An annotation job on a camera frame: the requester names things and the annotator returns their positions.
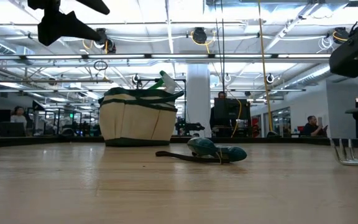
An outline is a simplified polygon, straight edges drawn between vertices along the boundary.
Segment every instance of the strap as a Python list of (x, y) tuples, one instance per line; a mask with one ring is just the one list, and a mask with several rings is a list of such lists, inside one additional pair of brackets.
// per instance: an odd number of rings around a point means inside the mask
[(140, 103), (168, 103), (168, 102), (175, 101), (177, 98), (183, 96), (184, 94), (185, 93), (183, 91), (180, 91), (172, 96), (168, 96), (168, 97), (164, 97), (164, 98), (160, 98), (160, 99), (146, 100), (146, 99), (142, 99), (140, 97), (136, 97), (136, 100), (139, 101)]
[(190, 162), (216, 162), (216, 163), (230, 163), (229, 159), (217, 159), (217, 158), (202, 158), (202, 157), (194, 157), (194, 156), (185, 156), (185, 155), (181, 155), (181, 154), (176, 154), (176, 153), (172, 153), (172, 152), (167, 152), (167, 151), (159, 151), (155, 153), (155, 156), (157, 157), (162, 157), (162, 156), (167, 156), (167, 157), (174, 157), (174, 158), (178, 158), (184, 161), (190, 161)]

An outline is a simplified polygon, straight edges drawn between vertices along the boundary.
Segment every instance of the green trim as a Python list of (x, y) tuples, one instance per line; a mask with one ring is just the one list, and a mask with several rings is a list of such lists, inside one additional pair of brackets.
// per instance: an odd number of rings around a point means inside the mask
[(120, 99), (105, 100), (100, 103), (100, 107), (102, 107), (103, 105), (106, 105), (108, 103), (124, 103), (127, 105), (144, 106), (144, 107), (152, 108), (152, 109), (156, 109), (156, 110), (172, 111), (175, 113), (178, 112), (178, 109), (176, 109), (176, 108), (167, 108), (167, 107), (160, 106), (160, 105), (152, 105), (150, 103), (144, 103), (144, 102), (138, 101), (138, 100), (120, 100)]
[(109, 139), (104, 141), (109, 147), (167, 146), (170, 141), (144, 140), (131, 138)]
[(165, 98), (173, 95), (164, 90), (144, 90), (144, 89), (127, 90), (121, 87), (115, 87), (105, 92), (104, 96), (112, 96), (118, 94), (127, 94), (133, 97), (159, 96), (161, 98)]
[[(179, 93), (171, 94), (171, 93), (167, 93), (164, 90), (127, 90), (121, 87), (117, 87), (107, 91), (104, 94), (104, 96), (114, 96), (119, 94), (126, 94), (136, 98), (136, 100), (126, 100), (126, 101), (136, 101), (139, 104), (150, 104), (150, 103), (174, 102), (177, 98), (183, 96), (185, 93), (183, 91), (180, 91)], [(142, 97), (153, 97), (153, 96), (160, 97), (160, 98), (154, 100), (142, 99)], [(102, 105), (103, 101), (104, 101), (104, 97), (98, 100), (100, 105)]]

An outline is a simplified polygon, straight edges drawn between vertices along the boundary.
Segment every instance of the hanging cord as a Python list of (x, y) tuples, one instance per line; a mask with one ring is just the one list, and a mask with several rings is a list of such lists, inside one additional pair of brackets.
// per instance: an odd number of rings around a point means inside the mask
[[(216, 67), (215, 67), (214, 63), (212, 63), (212, 66), (214, 67), (215, 72), (218, 74), (218, 71), (216, 70)], [(235, 125), (234, 130), (233, 130), (233, 133), (231, 133), (231, 137), (230, 137), (230, 138), (233, 138), (234, 133), (236, 133), (237, 127), (238, 127), (237, 120), (240, 120), (240, 115), (241, 115), (241, 111), (242, 111), (242, 103), (241, 103), (241, 101), (240, 101), (239, 99), (237, 99), (237, 97), (235, 97), (230, 91), (227, 91), (227, 92), (228, 92), (234, 99), (236, 99), (236, 100), (239, 102), (239, 104), (240, 104), (239, 116), (238, 116), (237, 119), (236, 119), (236, 125)]]
[(222, 11), (222, 58), (223, 58), (223, 71), (222, 71), (222, 79), (223, 79), (223, 93), (224, 93), (224, 74), (225, 74), (225, 70), (224, 70), (224, 21), (223, 21), (223, 2), (221, 0), (221, 11)]
[(208, 45), (209, 45), (210, 43), (212, 43), (212, 41), (215, 41), (215, 32), (213, 32), (212, 40), (210, 40), (208, 43), (205, 43), (205, 44), (199, 44), (199, 43), (195, 42), (195, 40), (193, 39), (193, 34), (194, 34), (194, 31), (191, 31), (191, 33), (190, 33), (191, 40), (192, 40), (196, 45), (202, 45), (202, 46), (205, 45), (206, 51), (209, 53)]
[(85, 44), (85, 39), (82, 39), (82, 45), (84, 45), (84, 48), (87, 49), (87, 50), (91, 50), (92, 46), (93, 46), (93, 40), (91, 41), (91, 45), (88, 47), (86, 44)]
[(260, 13), (260, 0), (258, 0), (258, 10), (259, 10), (259, 32), (260, 32), (260, 48), (262, 50), (262, 65), (264, 68), (264, 83), (265, 83), (265, 92), (266, 92), (266, 102), (267, 102), (267, 111), (268, 111), (268, 126), (270, 131), (273, 131), (272, 124), (272, 111), (270, 110), (270, 100), (269, 100), (269, 91), (267, 90), (267, 80), (266, 80), (266, 67), (265, 67), (265, 48), (264, 48), (264, 38), (262, 32), (262, 15)]
[[(215, 13), (217, 12), (216, 11), (216, 1), (214, 1), (214, 7), (215, 7)], [(219, 41), (219, 26), (218, 26), (218, 18), (215, 17), (215, 23), (216, 23), (216, 37), (218, 38), (218, 50), (219, 50), (219, 56), (221, 55), (221, 44), (220, 44), (220, 41)], [(220, 63), (220, 66), (221, 66), (221, 78), (222, 78), (222, 84), (223, 84), (223, 93), (224, 92), (224, 77), (223, 77), (223, 65), (222, 65), (222, 57), (219, 57), (219, 63)]]
[(105, 48), (104, 48), (104, 53), (107, 54), (107, 40), (106, 43), (104, 44)]

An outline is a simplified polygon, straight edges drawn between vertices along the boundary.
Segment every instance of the fluorescent light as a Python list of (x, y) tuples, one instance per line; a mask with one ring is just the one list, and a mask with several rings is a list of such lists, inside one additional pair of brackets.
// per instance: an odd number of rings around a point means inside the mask
[[(223, 54), (217, 55), (217, 57), (223, 58)], [(261, 54), (224, 54), (226, 58), (262, 58)], [(265, 54), (265, 58), (271, 58), (271, 54)]]
[(8, 56), (8, 55), (1, 55), (0, 60), (20, 60), (19, 56)]
[(279, 58), (329, 58), (331, 54), (280, 54)]
[(11, 87), (11, 88), (22, 88), (21, 85), (18, 85), (16, 83), (9, 83), (9, 82), (0, 82), (0, 85)]
[(326, 72), (328, 72), (328, 71), (329, 71), (329, 65), (327, 65), (327, 66), (324, 67), (324, 68), (321, 68), (320, 70), (317, 70), (317, 71), (313, 72), (313, 73), (310, 74), (310, 75), (307, 75), (307, 76), (305, 76), (305, 77), (303, 77), (303, 78), (300, 78), (300, 79), (298, 79), (297, 81), (292, 82), (291, 84), (296, 84), (296, 83), (298, 83), (298, 82), (300, 82), (300, 81), (302, 81), (302, 80), (305, 80), (305, 79), (307, 79), (307, 78), (310, 78), (310, 77), (317, 77), (317, 76), (322, 75), (322, 74), (324, 74), (324, 73), (326, 73)]
[[(222, 89), (215, 89), (215, 90), (211, 90), (211, 91), (222, 91)], [(253, 91), (253, 92), (265, 92), (264, 89), (242, 89), (242, 88), (235, 88), (235, 89), (231, 89), (231, 90), (225, 90), (225, 91)], [(292, 89), (292, 90), (268, 90), (268, 91), (306, 91), (305, 89), (300, 89), (300, 90), (296, 90), (296, 89)]]
[(30, 60), (82, 59), (81, 55), (30, 55)]
[(100, 96), (98, 96), (97, 94), (95, 94), (93, 92), (87, 92), (86, 94), (88, 95), (88, 97), (93, 98), (95, 100), (100, 99)]
[(0, 90), (0, 93), (18, 93), (19, 90)]
[(58, 90), (58, 92), (61, 92), (61, 93), (71, 93), (71, 92), (74, 92), (74, 93), (81, 93), (81, 92), (87, 92), (87, 90)]
[(36, 93), (30, 93), (30, 94), (39, 98), (43, 98), (43, 96), (41, 96), (40, 94), (36, 94)]
[(26, 93), (53, 93), (54, 90), (23, 90)]
[(153, 54), (152, 58), (208, 58), (207, 54)]
[(50, 97), (51, 100), (57, 101), (57, 102), (66, 102), (67, 100), (64, 98), (57, 98), (57, 97)]
[(89, 55), (89, 59), (144, 58), (144, 55)]

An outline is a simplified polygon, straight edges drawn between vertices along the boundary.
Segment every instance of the person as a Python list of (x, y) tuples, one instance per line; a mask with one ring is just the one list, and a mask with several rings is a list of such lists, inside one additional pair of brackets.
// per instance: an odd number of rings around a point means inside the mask
[[(225, 99), (226, 94), (223, 91), (218, 93), (218, 98)], [(211, 108), (211, 117), (209, 118), (209, 125), (211, 130), (216, 133), (216, 137), (230, 137), (232, 134), (231, 128), (236, 126), (235, 119), (216, 119), (215, 107)]]
[(301, 135), (304, 136), (327, 136), (327, 128), (328, 126), (325, 126), (323, 128), (323, 125), (317, 125), (317, 119), (315, 116), (308, 116), (308, 123), (305, 124), (305, 127), (303, 127), (303, 132)]
[(27, 119), (24, 116), (24, 108), (21, 106), (16, 106), (14, 108), (13, 114), (11, 116), (12, 123), (23, 123), (24, 129), (27, 127)]

